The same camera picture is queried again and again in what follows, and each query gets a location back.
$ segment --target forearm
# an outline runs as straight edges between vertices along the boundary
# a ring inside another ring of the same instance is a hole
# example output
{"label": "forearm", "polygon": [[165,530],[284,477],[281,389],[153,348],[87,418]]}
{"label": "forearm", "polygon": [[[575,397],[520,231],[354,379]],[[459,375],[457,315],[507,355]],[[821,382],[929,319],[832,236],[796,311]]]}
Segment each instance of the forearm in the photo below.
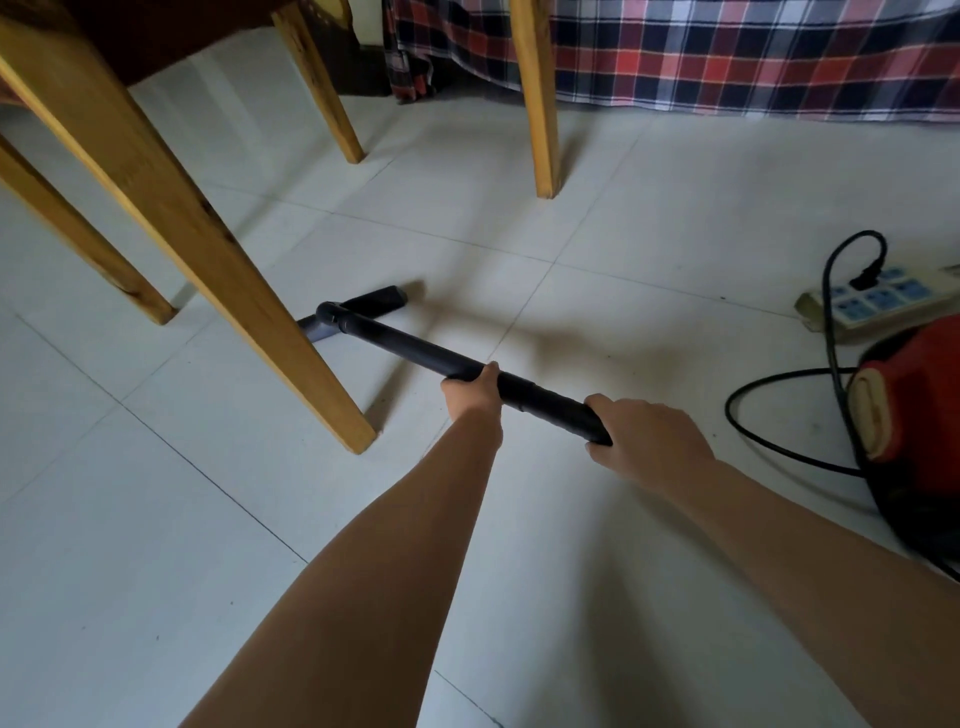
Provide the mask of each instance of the forearm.
{"label": "forearm", "polygon": [[414,726],[493,458],[467,413],[303,571],[185,725]]}
{"label": "forearm", "polygon": [[876,728],[956,725],[960,591],[717,463],[671,499]]}

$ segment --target black cable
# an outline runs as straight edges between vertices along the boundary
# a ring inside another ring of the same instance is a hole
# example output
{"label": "black cable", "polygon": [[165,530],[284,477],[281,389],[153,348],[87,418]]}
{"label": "black cable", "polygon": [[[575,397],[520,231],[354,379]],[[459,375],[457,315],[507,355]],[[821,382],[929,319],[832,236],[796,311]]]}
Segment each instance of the black cable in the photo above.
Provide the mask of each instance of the black cable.
{"label": "black cable", "polygon": [[[741,425],[734,418],[732,407],[733,403],[736,402],[740,397],[743,397],[748,392],[752,392],[756,388],[762,387],[766,384],[773,384],[774,382],[784,381],[786,379],[796,379],[802,376],[830,375],[830,379],[833,384],[833,394],[836,397],[837,406],[840,408],[840,415],[843,418],[844,427],[847,430],[847,434],[850,436],[850,440],[853,445],[853,451],[856,455],[856,461],[857,463],[860,463],[866,467],[866,453],[863,449],[863,445],[860,442],[860,436],[856,431],[856,426],[853,424],[853,417],[850,414],[850,407],[847,403],[847,391],[844,389],[843,381],[840,379],[840,375],[852,374],[853,372],[856,372],[857,368],[841,367],[837,364],[836,338],[833,325],[833,297],[830,290],[830,275],[833,273],[833,263],[836,261],[837,257],[843,253],[849,245],[851,245],[851,243],[859,240],[861,237],[872,237],[874,240],[876,240],[880,246],[880,255],[876,257],[874,262],[864,268],[863,272],[860,273],[859,276],[850,281],[851,287],[855,290],[862,291],[876,285],[877,277],[879,276],[880,271],[883,270],[883,264],[886,262],[887,239],[881,233],[870,230],[861,231],[857,234],[851,235],[842,243],[840,243],[833,253],[830,254],[829,258],[827,258],[827,263],[824,266],[823,278],[821,279],[820,294],[824,303],[824,341],[827,347],[828,366],[826,368],[819,369],[800,369],[795,372],[784,372],[782,374],[765,376],[764,378],[756,379],[755,381],[744,384],[742,387],[733,392],[733,394],[727,397],[727,401],[724,404],[724,415],[727,417],[727,422],[729,422],[741,435],[749,440],[753,440],[758,445],[762,445],[765,448],[771,449],[773,452],[778,452],[785,457],[806,463],[807,465],[813,465],[817,468],[822,468],[834,473],[856,475],[858,477],[864,477],[865,474],[862,470],[858,470],[856,468],[846,468],[842,465],[834,465],[833,463],[828,463],[823,460],[817,460],[816,458],[802,455],[798,452],[794,452],[793,450],[783,448],[776,443],[770,442],[769,440],[765,440]],[[954,569],[943,558],[941,558],[936,552],[936,549],[924,539],[920,538],[918,534],[900,532],[896,528],[895,531],[897,531],[900,538],[908,547],[919,553],[924,559],[930,562],[931,565],[942,571],[951,579],[960,582],[960,571]]]}
{"label": "black cable", "polygon": [[[843,367],[839,371],[841,374],[852,374],[853,372],[856,371],[856,367]],[[750,431],[749,429],[741,425],[733,416],[733,412],[732,412],[733,403],[739,400],[741,397],[743,397],[747,393],[757,389],[758,387],[762,387],[766,384],[773,384],[776,381],[784,381],[786,379],[799,379],[802,376],[828,375],[831,372],[832,372],[832,369],[828,367],[821,367],[819,369],[799,369],[796,372],[783,372],[782,374],[778,374],[778,375],[765,376],[763,379],[757,379],[748,384],[744,384],[738,390],[733,392],[733,394],[727,397],[727,401],[723,405],[724,416],[727,418],[727,422],[729,422],[733,426],[733,429],[735,429],[741,435],[746,437],[748,440],[753,440],[758,445],[762,445],[767,449],[771,449],[773,452],[778,452],[784,457],[789,457],[801,463],[806,463],[807,465],[816,466],[817,468],[823,468],[825,471],[832,471],[833,473],[842,473],[844,475],[855,475],[857,477],[862,477],[863,472],[861,472],[857,468],[847,468],[846,466],[843,466],[843,465],[834,465],[833,463],[828,463],[824,460],[817,460],[815,457],[802,455],[799,452],[794,452],[793,450],[789,450],[787,448],[781,447],[776,443],[772,443],[769,440],[765,440],[759,435],[757,435],[756,433]]]}
{"label": "black cable", "polygon": [[827,264],[824,265],[824,276],[820,281],[820,296],[824,301],[824,340],[827,345],[827,364],[830,369],[830,378],[833,380],[833,394],[837,398],[837,406],[840,408],[840,416],[843,417],[843,424],[847,428],[847,434],[853,443],[853,451],[856,453],[857,462],[861,462],[864,451],[860,443],[860,435],[853,424],[853,417],[850,414],[850,407],[847,404],[847,390],[840,381],[840,367],[837,365],[837,347],[833,332],[833,296],[830,291],[830,275],[833,273],[833,263],[837,257],[843,253],[851,243],[856,242],[861,237],[872,237],[880,246],[880,255],[876,260],[863,269],[863,272],[855,279],[850,281],[852,288],[862,291],[876,285],[876,279],[883,270],[883,264],[887,260],[887,239],[877,231],[860,231],[848,237],[836,247],[830,257],[827,258]]}

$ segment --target wooden stool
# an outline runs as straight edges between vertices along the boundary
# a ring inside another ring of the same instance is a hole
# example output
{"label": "wooden stool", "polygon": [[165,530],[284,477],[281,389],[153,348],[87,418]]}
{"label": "wooden stool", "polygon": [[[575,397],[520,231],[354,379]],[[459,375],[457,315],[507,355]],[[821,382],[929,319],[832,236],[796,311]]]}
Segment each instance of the wooden stool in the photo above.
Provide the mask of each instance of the wooden stool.
{"label": "wooden stool", "polygon": [[[373,428],[126,88],[220,37],[258,25],[269,12],[344,156],[357,163],[363,149],[300,7],[289,0],[66,0],[66,6],[60,0],[0,4],[0,78],[340,442],[353,452],[365,450],[376,437]],[[196,17],[204,23],[191,23]],[[553,197],[559,161],[545,0],[514,0],[513,20],[537,193]],[[170,35],[172,28],[178,32]],[[114,73],[111,59],[124,61],[125,77]],[[0,178],[151,319],[163,324],[176,313],[6,142],[0,144]]]}

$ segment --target plaid bedsheet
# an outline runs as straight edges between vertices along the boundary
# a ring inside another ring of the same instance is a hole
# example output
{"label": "plaid bedsheet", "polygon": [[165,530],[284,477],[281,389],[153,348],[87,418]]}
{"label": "plaid bedsheet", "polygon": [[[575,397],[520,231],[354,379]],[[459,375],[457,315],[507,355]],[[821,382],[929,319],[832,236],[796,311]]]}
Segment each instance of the plaid bedsheet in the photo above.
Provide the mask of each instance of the plaid bedsheet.
{"label": "plaid bedsheet", "polygon": [[[430,57],[520,89],[506,0],[383,0],[397,98]],[[557,98],[816,119],[960,121],[960,2],[555,0]]]}

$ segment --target white tile floor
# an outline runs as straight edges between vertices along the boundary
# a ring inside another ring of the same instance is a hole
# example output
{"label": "white tile floor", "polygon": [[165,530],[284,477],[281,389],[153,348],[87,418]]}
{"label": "white tile floor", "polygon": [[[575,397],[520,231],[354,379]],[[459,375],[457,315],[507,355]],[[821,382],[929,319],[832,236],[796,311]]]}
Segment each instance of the white tile floor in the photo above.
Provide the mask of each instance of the white tile floor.
{"label": "white tile floor", "polygon": [[[563,109],[568,177],[546,202],[516,104],[348,98],[370,155],[347,165],[270,30],[134,95],[295,315],[415,282],[425,294],[393,325],[573,397],[682,406],[725,459],[895,547],[860,483],[747,447],[721,405],[822,361],[790,304],[850,232],[958,262],[960,133]],[[304,560],[441,431],[438,380],[323,341],[383,428],[347,454],[49,133],[0,113],[185,303],[154,326],[0,190],[3,722],[171,725]],[[849,459],[823,382],[742,414]],[[863,724],[688,525],[576,438],[512,411],[505,427],[421,728]]]}

